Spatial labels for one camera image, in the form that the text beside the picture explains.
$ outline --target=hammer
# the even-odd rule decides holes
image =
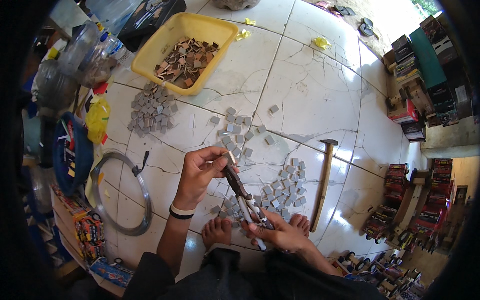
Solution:
[[[324,159],[324,166],[322,170],[320,193],[318,194],[317,201],[312,215],[312,225],[310,226],[310,232],[315,232],[320,219],[320,213],[322,212],[322,206],[324,205],[325,195],[327,194],[328,179],[330,177],[330,168],[332,167],[333,147],[338,145],[338,141],[333,139],[320,140],[320,142],[326,145],[326,155]]]

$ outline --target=black wristband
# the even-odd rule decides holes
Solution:
[[[179,214],[176,214],[172,211],[172,208],[170,207],[168,209],[168,211],[170,211],[170,215],[176,219],[180,219],[180,220],[187,220],[187,219],[191,219],[193,217],[193,214],[191,215],[187,215],[187,216],[182,216],[182,215],[179,215]]]

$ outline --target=pliers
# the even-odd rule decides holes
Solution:
[[[233,169],[233,165],[235,163],[235,157],[233,156],[233,154],[228,151],[225,152],[223,156],[228,159],[228,163],[223,169],[223,171],[225,172],[228,183],[232,187],[232,190],[235,192],[235,197],[237,198],[245,220],[247,220],[248,223],[254,223],[252,217],[250,216],[250,211],[248,210],[248,208],[250,208],[252,212],[256,215],[256,217],[260,220],[262,226],[266,227],[267,229],[274,229],[272,223],[270,223],[263,211],[260,209],[260,205],[253,199],[252,194],[247,193],[247,191],[243,187],[243,183],[241,182],[240,177]],[[255,239],[258,242],[258,247],[260,248],[260,250],[265,251],[266,246],[264,241],[261,238]]]

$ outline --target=wooden hammer handle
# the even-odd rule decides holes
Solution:
[[[320,219],[320,214],[322,212],[322,207],[325,202],[325,195],[327,194],[328,188],[328,179],[330,177],[330,169],[332,167],[332,156],[333,156],[333,145],[327,144],[327,153],[325,154],[324,165],[322,170],[322,182],[320,183],[320,193],[317,197],[315,203],[315,210],[312,215],[312,226],[310,227],[310,232],[315,232],[318,226],[318,221]]]

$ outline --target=person's left hand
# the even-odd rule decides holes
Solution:
[[[192,210],[203,200],[210,181],[225,177],[222,172],[228,163],[228,159],[222,156],[225,152],[228,152],[225,148],[210,146],[185,154],[173,206],[181,210]]]

